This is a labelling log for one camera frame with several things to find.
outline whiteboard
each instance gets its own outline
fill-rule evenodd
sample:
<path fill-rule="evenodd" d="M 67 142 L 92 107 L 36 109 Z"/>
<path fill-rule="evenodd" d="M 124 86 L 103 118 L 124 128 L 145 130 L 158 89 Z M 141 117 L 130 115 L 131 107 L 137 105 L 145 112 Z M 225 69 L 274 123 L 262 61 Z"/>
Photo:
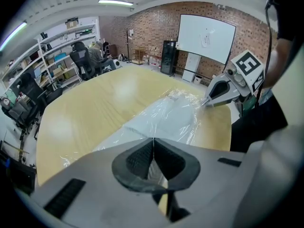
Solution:
<path fill-rule="evenodd" d="M 236 27 L 203 16 L 180 16 L 180 31 L 176 48 L 225 64 L 231 50 Z"/>

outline black cabinet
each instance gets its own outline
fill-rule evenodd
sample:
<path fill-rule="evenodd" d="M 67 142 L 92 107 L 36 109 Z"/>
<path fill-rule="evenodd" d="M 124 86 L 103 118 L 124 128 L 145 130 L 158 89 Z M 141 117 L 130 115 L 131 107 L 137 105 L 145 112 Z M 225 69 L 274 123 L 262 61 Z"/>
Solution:
<path fill-rule="evenodd" d="M 161 55 L 161 72 L 172 75 L 175 72 L 177 64 L 178 50 L 176 50 L 176 41 L 164 40 Z"/>

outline seated person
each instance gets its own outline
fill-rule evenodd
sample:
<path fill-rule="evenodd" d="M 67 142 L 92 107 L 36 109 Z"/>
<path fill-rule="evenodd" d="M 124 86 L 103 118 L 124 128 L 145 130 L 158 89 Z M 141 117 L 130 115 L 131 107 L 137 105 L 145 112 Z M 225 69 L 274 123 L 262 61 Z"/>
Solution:
<path fill-rule="evenodd" d="M 95 43 L 94 46 L 92 46 L 88 49 L 92 66 L 94 68 L 110 66 L 112 70 L 115 70 L 116 66 L 115 66 L 115 63 L 113 62 L 113 60 L 111 59 L 111 55 L 109 55 L 107 57 L 108 58 L 107 60 L 100 62 L 103 60 L 103 57 L 101 56 L 101 52 L 100 52 L 102 47 L 103 47 L 103 44 L 98 41 Z"/>

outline brick wall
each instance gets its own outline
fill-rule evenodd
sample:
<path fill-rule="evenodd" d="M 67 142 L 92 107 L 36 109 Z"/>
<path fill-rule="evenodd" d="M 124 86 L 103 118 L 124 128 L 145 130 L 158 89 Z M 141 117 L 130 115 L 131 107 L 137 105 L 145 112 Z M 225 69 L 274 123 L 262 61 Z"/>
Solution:
<path fill-rule="evenodd" d="M 133 29 L 133 40 L 129 44 L 130 53 L 131 49 L 136 47 L 146 47 L 146 51 L 156 47 L 156 56 L 161 57 L 163 41 L 175 40 L 178 36 L 181 14 L 202 15 L 235 25 L 236 33 L 230 59 L 249 49 L 262 62 L 266 62 L 269 37 L 267 25 L 237 9 L 219 9 L 207 2 L 176 2 L 146 9 L 129 17 L 115 17 L 101 28 L 101 33 L 109 43 L 117 45 L 119 53 L 127 54 L 126 28 Z M 273 46 L 276 44 L 276 37 L 277 34 L 273 31 Z M 187 56 L 187 52 L 180 51 L 179 67 L 185 67 Z M 223 68 L 223 64 L 201 57 L 198 73 L 211 78 L 213 74 L 220 74 Z"/>

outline person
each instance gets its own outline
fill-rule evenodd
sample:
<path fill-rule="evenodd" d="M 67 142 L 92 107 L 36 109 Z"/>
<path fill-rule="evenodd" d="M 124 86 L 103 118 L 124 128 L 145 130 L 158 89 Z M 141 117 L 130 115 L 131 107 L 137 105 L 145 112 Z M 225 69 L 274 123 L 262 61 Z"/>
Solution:
<path fill-rule="evenodd" d="M 110 66 L 112 70 L 116 69 L 115 63 L 113 62 L 113 59 L 111 55 L 109 55 L 107 60 L 103 61 L 103 57 L 101 56 L 101 48 L 103 44 L 101 42 L 96 42 L 94 46 L 90 47 L 88 49 L 89 56 L 91 59 L 92 66 L 94 68 L 100 68 L 100 67 L 107 67 Z"/>
<path fill-rule="evenodd" d="M 297 5 L 300 0 L 273 0 L 277 13 L 278 41 L 271 53 L 263 88 L 271 88 L 292 62 L 303 43 Z M 272 132 L 287 126 L 280 105 L 273 95 L 259 107 L 232 124 L 230 151 L 247 152 L 251 143 L 265 140 Z"/>

